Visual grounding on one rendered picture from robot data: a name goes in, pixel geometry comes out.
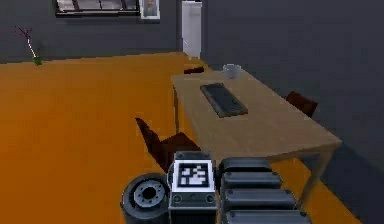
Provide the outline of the white mug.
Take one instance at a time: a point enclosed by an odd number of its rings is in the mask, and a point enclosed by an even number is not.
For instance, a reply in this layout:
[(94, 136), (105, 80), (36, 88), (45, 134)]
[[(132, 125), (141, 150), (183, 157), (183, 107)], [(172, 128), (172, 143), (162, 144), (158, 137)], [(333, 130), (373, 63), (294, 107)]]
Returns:
[(223, 66), (223, 75), (229, 79), (237, 78), (241, 73), (241, 66), (237, 64), (226, 64)]

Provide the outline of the white framed portrait picture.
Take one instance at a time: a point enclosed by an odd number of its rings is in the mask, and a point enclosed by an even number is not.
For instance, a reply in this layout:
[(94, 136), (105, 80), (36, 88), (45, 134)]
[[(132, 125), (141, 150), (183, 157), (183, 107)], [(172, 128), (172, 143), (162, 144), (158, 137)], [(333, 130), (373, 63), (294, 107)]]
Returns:
[(142, 19), (156, 20), (160, 18), (158, 0), (140, 0), (140, 12)]

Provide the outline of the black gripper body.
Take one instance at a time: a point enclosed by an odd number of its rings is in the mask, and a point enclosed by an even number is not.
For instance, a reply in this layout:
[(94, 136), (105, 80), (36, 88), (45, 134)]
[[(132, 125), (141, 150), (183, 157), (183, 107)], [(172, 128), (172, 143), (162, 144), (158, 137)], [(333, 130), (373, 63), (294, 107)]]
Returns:
[(143, 174), (124, 189), (120, 207), (125, 224), (169, 224), (169, 187), (160, 173)]

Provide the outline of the thin twig house plant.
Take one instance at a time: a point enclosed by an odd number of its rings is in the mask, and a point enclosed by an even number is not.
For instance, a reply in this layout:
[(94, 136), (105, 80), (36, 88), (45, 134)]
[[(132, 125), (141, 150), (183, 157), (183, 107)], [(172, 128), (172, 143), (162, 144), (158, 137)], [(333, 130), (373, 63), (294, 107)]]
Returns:
[(31, 29), (23, 29), (21, 27), (16, 27), (16, 30), (21, 36), (23, 36), (26, 39), (27, 46), (28, 46), (28, 48), (32, 54), (33, 63), (36, 66), (41, 66), (42, 65), (41, 57), (36, 54), (36, 51), (34, 50), (34, 48), (32, 46), (32, 38), (30, 35)]

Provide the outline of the light wooden table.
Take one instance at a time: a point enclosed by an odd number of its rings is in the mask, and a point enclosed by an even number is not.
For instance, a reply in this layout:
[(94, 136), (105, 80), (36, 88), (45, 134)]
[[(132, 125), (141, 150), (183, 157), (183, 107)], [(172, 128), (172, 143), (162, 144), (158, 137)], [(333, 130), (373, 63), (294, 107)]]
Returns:
[[(303, 208), (342, 141), (243, 71), (228, 79), (220, 71), (171, 77), (174, 108), (183, 108), (197, 144), (212, 158), (265, 157), (271, 162), (316, 155), (318, 162), (304, 185)], [(246, 115), (220, 118), (202, 94), (204, 84), (224, 84), (248, 108)]]

